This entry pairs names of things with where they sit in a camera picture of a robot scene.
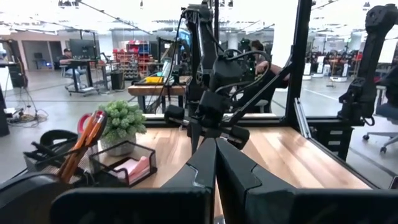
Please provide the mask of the background office desk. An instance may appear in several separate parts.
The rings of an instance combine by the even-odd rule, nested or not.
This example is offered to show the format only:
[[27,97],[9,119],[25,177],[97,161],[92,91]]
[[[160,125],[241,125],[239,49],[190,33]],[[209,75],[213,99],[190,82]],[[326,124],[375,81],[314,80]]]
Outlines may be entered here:
[[[69,77],[73,79],[72,84],[65,85],[66,91],[69,93],[70,96],[72,94],[77,93],[77,94],[82,94],[83,96],[93,94],[94,92],[100,93],[99,88],[94,87],[92,76],[91,76],[91,63],[96,62],[96,60],[90,60],[90,59],[72,59],[70,62],[70,66],[79,66],[85,67],[85,75],[86,75],[86,84],[80,83],[80,86],[77,85],[76,78],[75,77]],[[60,68],[62,69],[62,76],[65,76],[65,66],[60,65]]]

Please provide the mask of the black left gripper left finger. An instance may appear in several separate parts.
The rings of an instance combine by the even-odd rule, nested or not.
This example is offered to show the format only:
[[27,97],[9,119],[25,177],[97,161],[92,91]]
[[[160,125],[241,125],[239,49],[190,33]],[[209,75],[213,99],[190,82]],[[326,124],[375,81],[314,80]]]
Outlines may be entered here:
[[77,188],[51,206],[51,224],[212,224],[216,143],[205,140],[163,186]]

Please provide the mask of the black mesh desk organizer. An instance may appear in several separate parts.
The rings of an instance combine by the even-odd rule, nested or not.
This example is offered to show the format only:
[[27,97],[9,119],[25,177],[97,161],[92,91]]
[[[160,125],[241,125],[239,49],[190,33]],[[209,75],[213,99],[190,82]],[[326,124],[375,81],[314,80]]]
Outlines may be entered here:
[[[56,153],[63,153],[68,152],[75,142],[76,139],[73,138],[71,140],[59,142],[46,147]],[[78,168],[75,171],[75,175],[70,180],[70,183],[74,187],[133,187],[157,172],[155,150],[130,141],[124,141],[121,144],[134,146],[133,152],[125,156],[113,157],[107,155],[106,153],[109,148],[103,149],[102,151],[99,151],[97,147],[88,149],[81,159]],[[146,156],[149,158],[150,174],[147,174],[132,185],[129,185],[128,180],[121,180],[116,177],[115,168],[117,166],[125,162],[127,158],[139,160],[141,156]],[[56,174],[63,163],[59,161],[39,162],[29,159],[25,155],[24,159],[27,170],[30,172],[43,171]]]

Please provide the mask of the thin black pen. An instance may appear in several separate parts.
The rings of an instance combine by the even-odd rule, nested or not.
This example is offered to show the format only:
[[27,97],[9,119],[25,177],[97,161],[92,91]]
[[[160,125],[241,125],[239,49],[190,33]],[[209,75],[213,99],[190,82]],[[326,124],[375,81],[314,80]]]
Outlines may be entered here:
[[68,152],[63,152],[63,153],[56,153],[56,152],[41,153],[39,151],[32,151],[32,152],[23,152],[23,155],[25,155],[29,159],[33,159],[33,160],[36,160],[39,162],[42,162],[42,161],[63,162],[68,157],[70,157],[71,155],[74,155],[76,153],[77,153],[77,151],[68,151]]

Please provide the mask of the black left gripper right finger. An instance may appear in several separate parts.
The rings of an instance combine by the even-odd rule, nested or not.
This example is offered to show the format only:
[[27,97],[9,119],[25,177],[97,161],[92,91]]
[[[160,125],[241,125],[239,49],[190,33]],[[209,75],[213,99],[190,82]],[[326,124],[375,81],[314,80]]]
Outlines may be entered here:
[[227,141],[216,143],[227,224],[398,224],[398,191],[299,189]]

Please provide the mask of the wooden background table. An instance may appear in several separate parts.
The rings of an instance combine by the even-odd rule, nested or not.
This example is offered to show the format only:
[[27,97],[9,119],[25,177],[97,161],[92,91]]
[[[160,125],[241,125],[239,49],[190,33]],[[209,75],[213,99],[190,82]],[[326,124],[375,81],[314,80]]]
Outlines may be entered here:
[[152,97],[155,96],[155,100],[158,96],[161,96],[161,105],[162,110],[165,109],[165,97],[168,96],[176,96],[178,99],[179,107],[183,107],[184,104],[184,96],[185,96],[185,87],[184,86],[170,86],[170,91],[168,91],[167,87],[163,87],[161,84],[157,85],[131,85],[127,88],[127,92],[131,96],[135,96],[137,98],[138,105],[143,112],[149,111],[149,105],[146,103],[146,96]]

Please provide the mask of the person's hand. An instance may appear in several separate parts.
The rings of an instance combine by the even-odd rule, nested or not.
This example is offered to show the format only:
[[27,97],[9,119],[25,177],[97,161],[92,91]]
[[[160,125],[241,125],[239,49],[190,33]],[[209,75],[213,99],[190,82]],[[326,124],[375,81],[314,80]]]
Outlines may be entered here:
[[256,75],[264,74],[268,68],[269,68],[269,63],[268,61],[264,60],[256,65],[255,73]]

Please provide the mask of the long black pen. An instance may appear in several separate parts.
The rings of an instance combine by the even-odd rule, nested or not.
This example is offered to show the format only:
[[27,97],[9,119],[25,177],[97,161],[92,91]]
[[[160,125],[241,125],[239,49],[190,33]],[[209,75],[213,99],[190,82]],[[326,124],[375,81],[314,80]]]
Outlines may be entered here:
[[53,150],[47,148],[46,146],[43,146],[43,145],[41,145],[41,144],[39,144],[37,142],[34,142],[34,141],[31,142],[31,144],[33,146],[35,146],[36,149],[42,154],[46,154],[46,155],[51,156],[51,157],[57,156],[56,152],[54,152]]

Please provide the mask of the black waste bin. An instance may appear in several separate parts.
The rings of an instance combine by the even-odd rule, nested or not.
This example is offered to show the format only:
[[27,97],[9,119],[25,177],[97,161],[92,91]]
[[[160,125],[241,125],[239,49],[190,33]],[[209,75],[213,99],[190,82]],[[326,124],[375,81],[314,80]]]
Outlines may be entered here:
[[124,74],[122,71],[114,70],[110,73],[110,76],[112,90],[123,90],[125,88]]

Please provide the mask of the black computer monitor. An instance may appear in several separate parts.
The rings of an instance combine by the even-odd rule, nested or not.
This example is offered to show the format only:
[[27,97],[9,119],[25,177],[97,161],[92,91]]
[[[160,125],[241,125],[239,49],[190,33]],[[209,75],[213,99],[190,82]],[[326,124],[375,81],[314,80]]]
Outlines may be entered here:
[[95,59],[96,49],[93,40],[70,39],[70,50],[74,59]]

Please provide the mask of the red storage shelving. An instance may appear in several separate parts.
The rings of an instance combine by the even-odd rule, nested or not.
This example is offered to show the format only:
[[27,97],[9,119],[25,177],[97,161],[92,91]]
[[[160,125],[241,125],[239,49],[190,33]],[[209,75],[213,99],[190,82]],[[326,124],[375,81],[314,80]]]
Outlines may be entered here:
[[152,59],[149,42],[129,40],[113,49],[113,57],[126,80],[139,80],[148,73],[148,63]]

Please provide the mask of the grey office chair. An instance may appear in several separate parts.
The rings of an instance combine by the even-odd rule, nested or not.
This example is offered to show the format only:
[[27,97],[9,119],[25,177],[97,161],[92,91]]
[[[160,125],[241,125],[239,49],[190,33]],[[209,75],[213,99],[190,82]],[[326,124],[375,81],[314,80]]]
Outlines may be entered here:
[[[376,115],[382,116],[398,126],[398,107],[392,106],[390,103],[383,103],[377,106]],[[388,145],[398,142],[398,132],[368,132],[363,136],[363,140],[367,141],[370,135],[389,137],[389,140],[380,148],[381,153],[386,153]]]

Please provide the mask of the green artificial potted plant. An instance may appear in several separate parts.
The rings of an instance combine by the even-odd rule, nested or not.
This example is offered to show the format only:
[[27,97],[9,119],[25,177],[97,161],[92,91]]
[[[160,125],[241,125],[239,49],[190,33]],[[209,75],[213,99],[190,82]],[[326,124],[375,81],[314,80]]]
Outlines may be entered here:
[[144,126],[146,117],[138,105],[130,105],[126,100],[111,101],[100,105],[107,115],[107,122],[100,143],[107,155],[113,157],[125,156],[134,150],[134,146],[121,144],[124,141],[136,143],[136,134],[147,132]]

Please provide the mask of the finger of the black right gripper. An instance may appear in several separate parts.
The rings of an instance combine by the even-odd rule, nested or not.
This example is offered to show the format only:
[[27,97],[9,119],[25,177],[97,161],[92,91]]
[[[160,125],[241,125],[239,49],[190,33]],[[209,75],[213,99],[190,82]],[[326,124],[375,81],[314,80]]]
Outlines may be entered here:
[[193,121],[189,122],[189,125],[187,126],[187,134],[191,139],[192,154],[197,151],[201,133],[202,126],[200,124]]

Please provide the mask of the pink sticky note pad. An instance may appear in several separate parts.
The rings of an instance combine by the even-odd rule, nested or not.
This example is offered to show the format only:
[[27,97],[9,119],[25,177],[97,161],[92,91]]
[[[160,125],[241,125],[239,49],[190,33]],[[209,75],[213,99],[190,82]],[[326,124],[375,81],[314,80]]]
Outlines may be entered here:
[[115,170],[117,178],[128,180],[129,185],[132,185],[147,174],[150,174],[150,160],[146,156],[141,156],[139,160],[127,158]]

